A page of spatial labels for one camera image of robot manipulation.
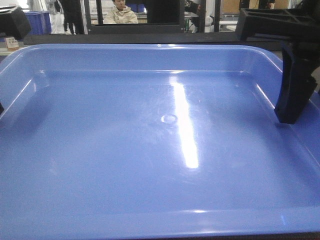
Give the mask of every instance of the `blue plastic tray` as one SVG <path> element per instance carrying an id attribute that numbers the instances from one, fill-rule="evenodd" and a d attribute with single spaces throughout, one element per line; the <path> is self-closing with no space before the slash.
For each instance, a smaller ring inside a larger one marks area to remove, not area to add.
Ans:
<path id="1" fill-rule="evenodd" d="M 320 231 L 320 96 L 227 45 L 36 45 L 0 64 L 0 239 Z"/>

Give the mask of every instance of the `person in black clothing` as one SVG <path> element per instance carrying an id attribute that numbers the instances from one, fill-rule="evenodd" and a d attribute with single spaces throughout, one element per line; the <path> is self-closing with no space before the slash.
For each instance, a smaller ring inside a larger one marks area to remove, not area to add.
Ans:
<path id="1" fill-rule="evenodd" d="M 275 0 L 259 0 L 259 9 L 274 9 Z"/>
<path id="2" fill-rule="evenodd" d="M 179 0 L 142 0 L 147 11 L 147 22 L 155 23 L 173 23 L 179 22 L 180 1 Z M 187 12 L 199 14 L 200 4 L 191 0 L 184 1 L 184 10 Z"/>
<path id="3" fill-rule="evenodd" d="M 68 30 L 67 27 L 69 26 L 71 34 L 80 34 L 81 25 L 79 23 L 79 16 L 76 10 L 77 0 L 59 0 L 59 1 L 63 8 L 64 31 L 66 32 Z"/>

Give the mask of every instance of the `black mount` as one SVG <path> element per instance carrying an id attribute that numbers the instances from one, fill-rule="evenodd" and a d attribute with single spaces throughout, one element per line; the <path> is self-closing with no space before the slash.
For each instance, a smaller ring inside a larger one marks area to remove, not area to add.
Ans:
<path id="1" fill-rule="evenodd" d="M 0 33 L 19 40 L 31 31 L 29 21 L 20 6 L 0 7 Z"/>
<path id="2" fill-rule="evenodd" d="M 235 32 L 243 41 L 282 41 L 282 84 L 274 112 L 281 123 L 294 124 L 317 87 L 311 74 L 320 66 L 320 0 L 303 0 L 293 9 L 241 9 Z"/>

